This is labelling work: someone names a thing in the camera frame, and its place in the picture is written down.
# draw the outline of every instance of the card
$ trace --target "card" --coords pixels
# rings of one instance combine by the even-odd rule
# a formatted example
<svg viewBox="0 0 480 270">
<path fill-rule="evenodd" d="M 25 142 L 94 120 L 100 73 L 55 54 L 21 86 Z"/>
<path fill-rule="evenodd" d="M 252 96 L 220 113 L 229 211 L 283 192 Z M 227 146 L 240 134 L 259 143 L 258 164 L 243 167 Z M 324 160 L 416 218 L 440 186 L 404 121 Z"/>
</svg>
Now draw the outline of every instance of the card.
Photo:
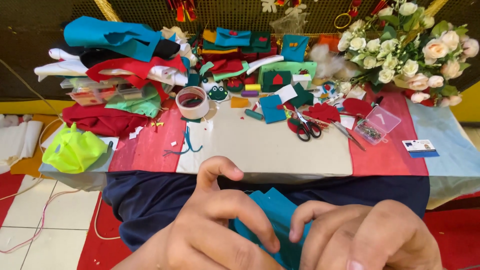
<svg viewBox="0 0 480 270">
<path fill-rule="evenodd" d="M 430 158 L 440 156 L 430 140 L 402 141 L 412 158 Z"/>
</svg>

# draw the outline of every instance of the hand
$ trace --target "hand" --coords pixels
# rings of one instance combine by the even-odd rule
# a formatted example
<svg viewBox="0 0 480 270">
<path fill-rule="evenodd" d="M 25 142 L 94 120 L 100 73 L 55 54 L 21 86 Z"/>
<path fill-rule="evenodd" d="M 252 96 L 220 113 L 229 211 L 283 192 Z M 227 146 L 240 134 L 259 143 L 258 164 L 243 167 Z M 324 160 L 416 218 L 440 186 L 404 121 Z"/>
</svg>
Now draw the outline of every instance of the hand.
<svg viewBox="0 0 480 270">
<path fill-rule="evenodd" d="M 220 174 L 234 181 L 243 178 L 243 172 L 225 157 L 204 161 L 195 191 L 176 219 L 136 251 L 143 256 L 131 259 L 144 261 L 143 265 L 124 264 L 118 269 L 282 269 L 259 246 L 228 229 L 228 220 L 239 218 L 268 251 L 280 250 L 280 242 L 262 209 L 241 191 L 220 190 L 216 181 Z"/>
<path fill-rule="evenodd" d="M 300 205 L 291 220 L 290 240 L 303 245 L 300 270 L 442 270 L 437 242 L 407 206 L 392 200 L 374 207 Z"/>
</svg>

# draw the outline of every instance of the thread spool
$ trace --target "thread spool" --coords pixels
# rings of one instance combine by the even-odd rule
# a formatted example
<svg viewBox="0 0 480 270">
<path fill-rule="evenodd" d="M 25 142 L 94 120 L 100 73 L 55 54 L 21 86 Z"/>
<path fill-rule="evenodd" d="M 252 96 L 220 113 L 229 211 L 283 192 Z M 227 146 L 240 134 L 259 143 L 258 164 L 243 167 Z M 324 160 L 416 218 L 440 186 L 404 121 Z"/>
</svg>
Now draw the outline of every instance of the thread spool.
<svg viewBox="0 0 480 270">
<path fill-rule="evenodd" d="M 175 102 L 182 116 L 187 119 L 202 118 L 210 109 L 207 93 L 198 86 L 188 86 L 180 90 L 175 97 Z"/>
<path fill-rule="evenodd" d="M 260 92 L 258 91 L 255 91 L 255 90 L 243 90 L 240 95 L 244 98 L 254 98 L 254 97 L 258 97 L 258 95 L 260 94 Z"/>
<path fill-rule="evenodd" d="M 264 116 L 261 113 L 257 113 L 256 111 L 252 111 L 251 109 L 246 109 L 245 114 L 260 121 L 264 119 Z"/>
<path fill-rule="evenodd" d="M 245 85 L 245 91 L 261 91 L 261 85 Z"/>
</svg>

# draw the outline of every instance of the light blue fabric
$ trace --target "light blue fabric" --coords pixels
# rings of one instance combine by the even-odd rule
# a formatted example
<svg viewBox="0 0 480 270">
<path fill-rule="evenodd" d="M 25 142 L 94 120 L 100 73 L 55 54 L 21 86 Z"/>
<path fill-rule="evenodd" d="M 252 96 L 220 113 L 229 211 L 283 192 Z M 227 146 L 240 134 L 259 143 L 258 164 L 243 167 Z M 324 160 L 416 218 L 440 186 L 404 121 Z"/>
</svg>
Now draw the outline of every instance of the light blue fabric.
<svg viewBox="0 0 480 270">
<path fill-rule="evenodd" d="M 285 61 L 303 62 L 307 49 L 308 37 L 296 35 L 284 35 L 282 52 Z"/>
<path fill-rule="evenodd" d="M 70 46 L 110 49 L 148 62 L 162 33 L 155 32 L 148 25 L 107 22 L 82 16 L 65 27 L 63 36 Z"/>
<path fill-rule="evenodd" d="M 260 191 L 255 191 L 250 194 L 250 198 L 262 208 L 272 223 L 275 235 L 280 240 L 280 252 L 275 254 L 269 253 L 260 240 L 258 240 L 257 236 L 239 219 L 235 219 L 233 222 L 235 230 L 241 236 L 258 244 L 263 250 L 267 251 L 286 270 L 297 270 L 300 265 L 303 242 L 310 230 L 311 223 L 305 226 L 302 239 L 294 244 L 290 242 L 288 234 L 290 233 L 290 220 L 297 206 L 274 188 L 265 194 Z"/>
<path fill-rule="evenodd" d="M 462 136 L 450 108 L 425 107 L 407 99 L 418 139 L 428 139 L 439 157 L 425 158 L 431 197 L 447 198 L 480 189 L 480 152 Z"/>
<path fill-rule="evenodd" d="M 231 31 L 217 27 L 215 45 L 222 47 L 249 46 L 251 35 L 251 31 Z"/>
</svg>

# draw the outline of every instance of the dark blue pants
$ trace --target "dark blue pants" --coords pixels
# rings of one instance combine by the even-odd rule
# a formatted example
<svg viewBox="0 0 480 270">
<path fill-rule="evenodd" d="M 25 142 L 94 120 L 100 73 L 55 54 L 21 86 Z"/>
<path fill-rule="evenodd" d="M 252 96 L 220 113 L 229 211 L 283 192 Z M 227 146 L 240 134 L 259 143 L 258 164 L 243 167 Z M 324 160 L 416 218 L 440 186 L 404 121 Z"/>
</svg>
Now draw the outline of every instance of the dark blue pants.
<svg viewBox="0 0 480 270">
<path fill-rule="evenodd" d="M 196 175 L 161 172 L 108 172 L 102 198 L 122 221 L 120 236 L 130 250 L 138 249 L 177 216 L 195 189 Z M 392 199 L 423 217 L 430 195 L 427 176 L 335 177 L 305 184 L 249 184 L 218 178 L 221 189 L 242 191 L 274 187 L 296 205 L 308 200 L 335 205 L 376 203 Z"/>
</svg>

